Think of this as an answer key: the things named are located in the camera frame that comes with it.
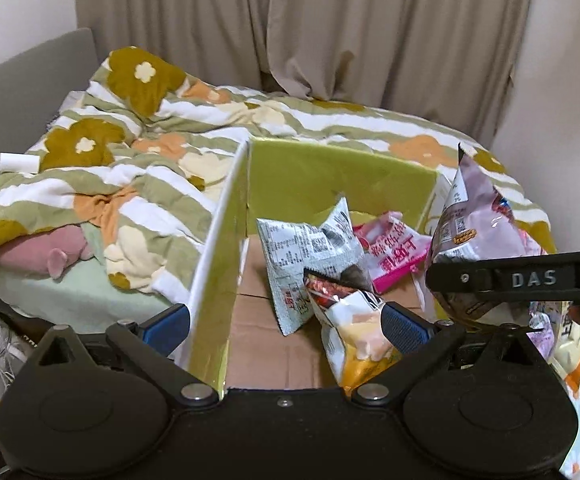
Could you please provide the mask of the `orange white chip bag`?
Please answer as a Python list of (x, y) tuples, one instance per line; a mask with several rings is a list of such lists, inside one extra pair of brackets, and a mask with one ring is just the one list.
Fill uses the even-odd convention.
[(314, 270), (303, 273), (304, 289), (319, 320), (322, 344), (334, 379), (349, 396), (403, 355), (384, 336), (382, 308), (373, 292)]

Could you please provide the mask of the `pink white snack bag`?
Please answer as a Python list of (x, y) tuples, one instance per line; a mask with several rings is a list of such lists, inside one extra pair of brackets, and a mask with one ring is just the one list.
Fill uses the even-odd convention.
[(353, 230), (364, 248), (363, 264), (378, 294), (415, 272), (431, 244), (429, 235), (408, 226), (397, 211), (387, 211)]

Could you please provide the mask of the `pale pink snack bag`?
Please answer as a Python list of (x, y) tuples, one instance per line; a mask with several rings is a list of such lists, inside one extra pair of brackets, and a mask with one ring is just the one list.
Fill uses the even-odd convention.
[[(485, 259), (544, 255), (528, 233), (519, 229), (508, 200), (480, 166), (458, 151), (458, 168), (445, 201), (427, 256), (435, 263), (465, 263)], [(435, 292), (436, 301), (450, 318), (471, 326), (529, 324), (534, 313), (522, 304), (492, 304), (471, 294)]]

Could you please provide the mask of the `black white newsprint snack bag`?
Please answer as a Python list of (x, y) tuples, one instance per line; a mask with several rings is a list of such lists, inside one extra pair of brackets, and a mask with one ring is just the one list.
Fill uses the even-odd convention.
[(364, 250), (353, 232), (344, 197), (320, 226), (258, 218), (256, 227), (277, 322), (281, 333), (289, 336), (313, 316), (304, 271), (340, 278), (345, 269), (360, 263)]

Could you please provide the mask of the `cream blue-lettered snack bag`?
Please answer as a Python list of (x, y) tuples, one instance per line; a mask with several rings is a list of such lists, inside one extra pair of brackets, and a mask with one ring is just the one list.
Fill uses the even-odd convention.
[(567, 301), (534, 301), (528, 337), (566, 386), (580, 398), (580, 323), (570, 315)]

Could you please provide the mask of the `green cardboard box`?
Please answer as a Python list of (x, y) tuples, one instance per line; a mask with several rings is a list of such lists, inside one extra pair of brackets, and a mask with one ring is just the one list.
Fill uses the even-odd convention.
[(317, 312), (303, 274), (361, 280), (354, 228), (366, 223), (381, 230), (386, 266), (402, 266), (449, 189), (442, 174), (397, 158), (251, 142), (220, 199), (179, 364), (220, 391), (351, 390), (386, 370), (400, 354), (381, 331), (380, 302), (360, 288)]

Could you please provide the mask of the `floral striped duvet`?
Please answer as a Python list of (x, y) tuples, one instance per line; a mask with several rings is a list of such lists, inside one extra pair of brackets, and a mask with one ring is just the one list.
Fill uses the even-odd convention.
[(453, 177), (471, 155), (518, 226), (555, 247), (547, 214), (483, 146), (434, 122), (370, 106), (207, 84), (138, 47), (112, 51), (77, 101), (22, 153), (37, 174), (0, 171), (0, 246), (94, 226), (104, 278), (119, 289), (190, 293), (220, 192), (242, 144), (283, 140), (395, 157)]

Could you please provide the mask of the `pink plush toy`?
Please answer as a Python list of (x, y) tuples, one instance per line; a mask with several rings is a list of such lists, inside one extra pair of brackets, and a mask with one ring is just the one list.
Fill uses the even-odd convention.
[(63, 273), (94, 251), (80, 226), (62, 226), (49, 232), (25, 235), (0, 246), (0, 266), (7, 269), (50, 276), (58, 280)]

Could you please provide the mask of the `beige curtain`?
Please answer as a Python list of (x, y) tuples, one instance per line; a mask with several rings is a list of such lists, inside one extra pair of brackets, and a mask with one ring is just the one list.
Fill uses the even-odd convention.
[(495, 136), (531, 0), (75, 0), (100, 55)]

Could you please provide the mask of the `grey upholstered headboard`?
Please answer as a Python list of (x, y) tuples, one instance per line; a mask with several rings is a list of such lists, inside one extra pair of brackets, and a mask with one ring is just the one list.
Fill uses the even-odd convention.
[(0, 64), (0, 153), (22, 153), (45, 133), (64, 98), (99, 66), (88, 28), (68, 32)]

